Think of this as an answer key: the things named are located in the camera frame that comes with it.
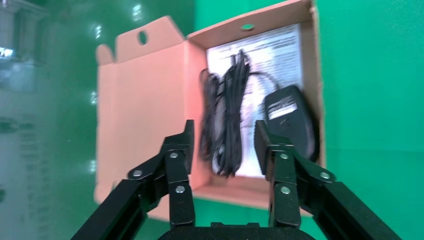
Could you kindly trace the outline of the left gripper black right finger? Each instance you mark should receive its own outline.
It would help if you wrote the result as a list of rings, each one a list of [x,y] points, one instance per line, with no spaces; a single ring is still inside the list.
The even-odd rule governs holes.
[[[271,227],[291,228],[292,236],[310,239],[300,230],[300,211],[305,210],[329,240],[399,238],[331,171],[301,157],[288,138],[272,134],[263,120],[255,123],[254,148],[270,183]]]

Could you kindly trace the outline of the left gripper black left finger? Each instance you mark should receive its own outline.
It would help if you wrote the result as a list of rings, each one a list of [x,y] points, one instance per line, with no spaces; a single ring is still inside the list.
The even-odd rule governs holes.
[[[195,226],[195,208],[189,184],[194,154],[194,121],[182,133],[167,136],[157,155],[133,168],[74,234],[74,240],[132,240],[168,196],[170,230],[160,236],[172,239],[177,228]]]

